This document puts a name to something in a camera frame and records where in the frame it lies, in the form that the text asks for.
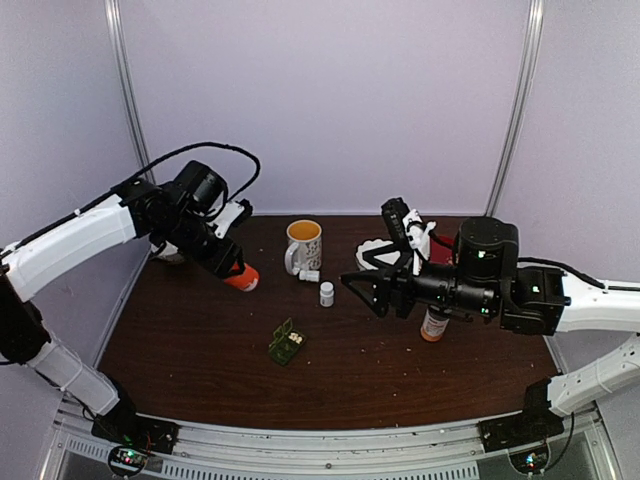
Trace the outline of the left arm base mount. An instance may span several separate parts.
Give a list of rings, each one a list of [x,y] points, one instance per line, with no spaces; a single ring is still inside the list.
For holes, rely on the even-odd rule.
[[[175,422],[141,416],[124,388],[118,383],[115,388],[118,402],[104,415],[95,415],[91,434],[138,450],[171,454],[179,426]]]

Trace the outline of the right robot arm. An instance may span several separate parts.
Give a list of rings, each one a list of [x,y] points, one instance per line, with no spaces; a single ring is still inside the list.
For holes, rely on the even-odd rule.
[[[530,385],[523,412],[513,419],[519,440],[535,440],[551,424],[639,379],[639,286],[600,281],[565,264],[522,257],[515,225],[492,217],[463,221],[452,261],[432,263],[416,242],[426,236],[417,220],[392,227],[392,265],[364,253],[372,269],[345,273],[342,284],[379,317],[400,318],[418,303],[442,312],[498,319],[503,330],[552,336],[578,330],[629,333],[622,345],[586,366]]]

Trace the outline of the large orange pill bottle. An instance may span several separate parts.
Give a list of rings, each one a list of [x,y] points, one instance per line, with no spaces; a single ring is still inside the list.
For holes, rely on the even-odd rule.
[[[255,268],[246,263],[240,265],[236,262],[223,282],[242,292],[250,292],[258,286],[259,280],[260,275]]]

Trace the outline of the green pill organizer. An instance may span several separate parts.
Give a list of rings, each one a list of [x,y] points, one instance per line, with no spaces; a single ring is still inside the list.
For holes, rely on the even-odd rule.
[[[307,336],[294,327],[293,319],[287,318],[272,332],[268,354],[272,361],[286,366],[305,345]]]

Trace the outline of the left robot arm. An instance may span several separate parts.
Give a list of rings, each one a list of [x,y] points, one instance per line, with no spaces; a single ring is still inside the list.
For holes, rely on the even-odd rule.
[[[173,246],[220,279],[245,270],[242,249],[228,235],[252,213],[227,196],[226,182],[189,162],[172,181],[133,177],[53,227],[1,253],[1,354],[27,365],[93,414],[123,444],[137,442],[144,424],[115,384],[84,362],[42,321],[33,299],[45,286],[96,255],[135,239]]]

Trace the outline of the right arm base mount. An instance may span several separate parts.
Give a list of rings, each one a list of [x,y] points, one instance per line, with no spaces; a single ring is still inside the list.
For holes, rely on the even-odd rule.
[[[520,413],[478,423],[486,453],[544,441],[564,432],[563,418],[550,410],[549,384],[546,379],[528,386]]]

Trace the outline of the small white pill bottle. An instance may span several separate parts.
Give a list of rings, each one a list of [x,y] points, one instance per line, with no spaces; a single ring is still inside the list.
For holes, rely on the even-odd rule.
[[[334,305],[335,289],[334,284],[330,281],[322,282],[319,286],[319,303],[324,308],[330,308]]]

